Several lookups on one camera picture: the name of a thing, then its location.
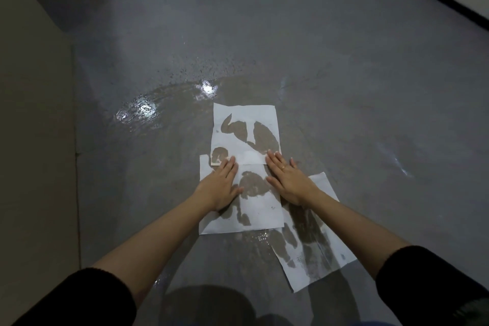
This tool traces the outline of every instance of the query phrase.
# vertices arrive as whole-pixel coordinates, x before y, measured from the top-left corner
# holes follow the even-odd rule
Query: wet paper
[[[200,156],[200,180],[212,172],[208,155]],[[282,205],[276,191],[265,180],[265,166],[240,165],[234,183],[243,193],[219,212],[210,212],[199,223],[199,234],[264,230],[284,226]]]
[[[338,201],[325,173],[309,177],[320,190]],[[340,238],[311,210],[286,204],[284,227],[268,232],[293,292],[340,269],[357,258]]]
[[[212,165],[219,165],[222,155],[234,155],[240,165],[265,164],[267,150],[280,151],[275,106],[214,104]]]

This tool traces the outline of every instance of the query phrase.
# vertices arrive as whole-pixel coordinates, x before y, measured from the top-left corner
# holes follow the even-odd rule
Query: person's right arm
[[[334,200],[292,159],[288,164],[279,152],[269,151],[266,163],[275,174],[267,181],[285,200],[312,209],[338,235],[402,324],[467,324],[468,319],[489,324],[489,292],[483,286]]]

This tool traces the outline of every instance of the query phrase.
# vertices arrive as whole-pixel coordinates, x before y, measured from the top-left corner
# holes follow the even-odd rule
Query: gray floor
[[[435,0],[39,2],[74,41],[83,266],[189,195],[216,101],[275,105],[306,173],[489,286],[488,32]],[[194,232],[136,324],[230,314],[397,323],[358,262],[292,294],[262,233]]]

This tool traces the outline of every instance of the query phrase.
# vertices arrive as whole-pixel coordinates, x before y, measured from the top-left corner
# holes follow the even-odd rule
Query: white paper
[[[209,156],[200,156],[200,180],[211,174],[212,168],[209,166]],[[240,184],[243,175],[253,172],[259,175],[263,183],[267,176],[263,165],[240,165],[238,174],[234,178],[235,184]],[[282,205],[277,192],[269,186],[269,191],[263,195],[238,196],[229,206],[225,213],[210,212],[199,223],[199,234],[218,234],[229,232],[241,232],[244,230],[264,230],[284,226],[284,215]]]
[[[238,138],[237,132],[223,132],[223,122],[231,115],[228,124],[241,121],[246,123],[246,131],[241,139]],[[276,139],[275,142],[257,142],[255,140],[255,131],[263,130],[263,126],[268,128],[265,132],[271,133]],[[270,148],[278,148],[280,151],[280,137],[278,131],[277,113],[275,106],[223,106],[214,104],[214,129],[211,140],[211,156],[218,148],[223,147],[227,150],[228,157],[235,156],[239,165],[266,164],[265,153]],[[221,160],[212,160],[212,165],[219,165]]]
[[[310,179],[320,190],[338,201],[325,173],[311,175]],[[287,204],[282,212],[284,228],[269,231],[268,242],[272,245],[293,292],[357,259],[312,211]]]

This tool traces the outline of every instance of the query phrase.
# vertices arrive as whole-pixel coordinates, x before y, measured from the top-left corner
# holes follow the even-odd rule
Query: paper
[[[214,104],[211,165],[235,156],[239,165],[266,164],[267,150],[280,151],[275,106]]]
[[[209,156],[200,156],[200,180],[211,174]],[[280,196],[265,180],[263,165],[240,165],[234,183],[245,187],[227,209],[210,212],[199,223],[199,234],[264,230],[284,226]]]
[[[310,179],[338,201],[325,173]],[[284,228],[268,231],[268,242],[277,255],[293,292],[355,261],[339,237],[311,210],[286,204]]]

